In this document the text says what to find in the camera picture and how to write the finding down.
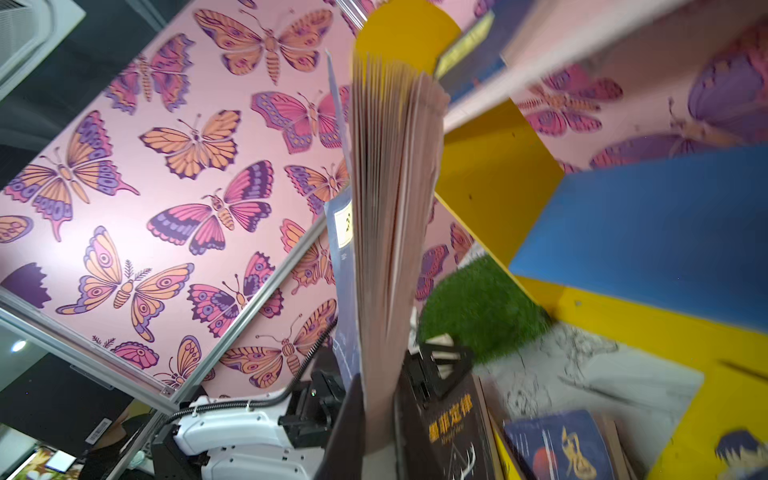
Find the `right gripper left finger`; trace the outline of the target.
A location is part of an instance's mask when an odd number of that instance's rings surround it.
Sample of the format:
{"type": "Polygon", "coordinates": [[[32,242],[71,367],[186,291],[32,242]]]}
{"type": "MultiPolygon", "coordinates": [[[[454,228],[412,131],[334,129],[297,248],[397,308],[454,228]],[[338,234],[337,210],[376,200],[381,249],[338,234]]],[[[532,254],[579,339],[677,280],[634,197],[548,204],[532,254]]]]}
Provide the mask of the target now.
{"type": "Polygon", "coordinates": [[[361,480],[365,455],[365,410],[361,376],[347,389],[314,480],[361,480]]]}

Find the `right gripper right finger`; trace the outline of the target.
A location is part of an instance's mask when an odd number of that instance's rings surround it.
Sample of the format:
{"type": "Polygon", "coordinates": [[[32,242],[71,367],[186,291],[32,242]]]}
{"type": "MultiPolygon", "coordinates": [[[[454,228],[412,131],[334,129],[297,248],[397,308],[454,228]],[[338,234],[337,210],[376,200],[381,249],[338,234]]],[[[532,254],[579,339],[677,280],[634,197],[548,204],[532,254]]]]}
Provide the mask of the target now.
{"type": "Polygon", "coordinates": [[[411,355],[406,353],[394,396],[395,456],[398,479],[442,479],[442,469],[431,446],[421,415],[423,377],[412,381],[411,355]]]}

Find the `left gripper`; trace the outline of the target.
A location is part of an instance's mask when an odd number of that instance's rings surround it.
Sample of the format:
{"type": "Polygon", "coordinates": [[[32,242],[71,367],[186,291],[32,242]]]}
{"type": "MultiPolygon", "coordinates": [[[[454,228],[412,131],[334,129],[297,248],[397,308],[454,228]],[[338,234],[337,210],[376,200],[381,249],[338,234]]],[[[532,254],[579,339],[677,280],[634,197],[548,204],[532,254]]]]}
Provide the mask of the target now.
{"type": "MultiPolygon", "coordinates": [[[[421,401],[445,398],[471,371],[474,352],[465,346],[418,344],[410,354],[410,381],[421,401]]],[[[310,365],[310,377],[291,389],[286,412],[278,420],[292,447],[325,447],[346,390],[336,358],[321,347],[310,365]]]]}

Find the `navy book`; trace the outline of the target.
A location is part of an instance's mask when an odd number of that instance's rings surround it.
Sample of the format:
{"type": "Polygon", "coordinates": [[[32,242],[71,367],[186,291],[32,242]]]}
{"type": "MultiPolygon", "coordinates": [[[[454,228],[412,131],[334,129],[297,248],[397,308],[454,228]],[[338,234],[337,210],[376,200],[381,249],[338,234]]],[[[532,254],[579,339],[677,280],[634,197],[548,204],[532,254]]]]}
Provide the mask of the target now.
{"type": "Polygon", "coordinates": [[[455,104],[506,67],[504,53],[536,1],[476,1],[475,21],[438,59],[433,77],[455,104]]]}
{"type": "Polygon", "coordinates": [[[357,443],[371,453],[393,438],[449,97],[428,73],[360,52],[350,91],[349,183],[325,207],[338,302],[333,351],[345,388],[361,391],[357,443]]]}

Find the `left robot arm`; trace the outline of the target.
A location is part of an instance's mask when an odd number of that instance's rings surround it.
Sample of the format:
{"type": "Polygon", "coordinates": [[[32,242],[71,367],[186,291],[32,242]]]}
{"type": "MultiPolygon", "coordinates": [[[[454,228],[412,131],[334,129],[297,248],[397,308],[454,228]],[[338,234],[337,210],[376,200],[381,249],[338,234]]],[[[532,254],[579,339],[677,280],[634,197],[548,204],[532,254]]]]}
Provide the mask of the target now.
{"type": "Polygon", "coordinates": [[[201,396],[150,444],[157,479],[414,479],[440,473],[421,410],[472,367],[470,349],[445,342],[407,354],[394,401],[394,441],[367,452],[359,376],[339,345],[320,348],[308,379],[260,397],[201,396]]]}

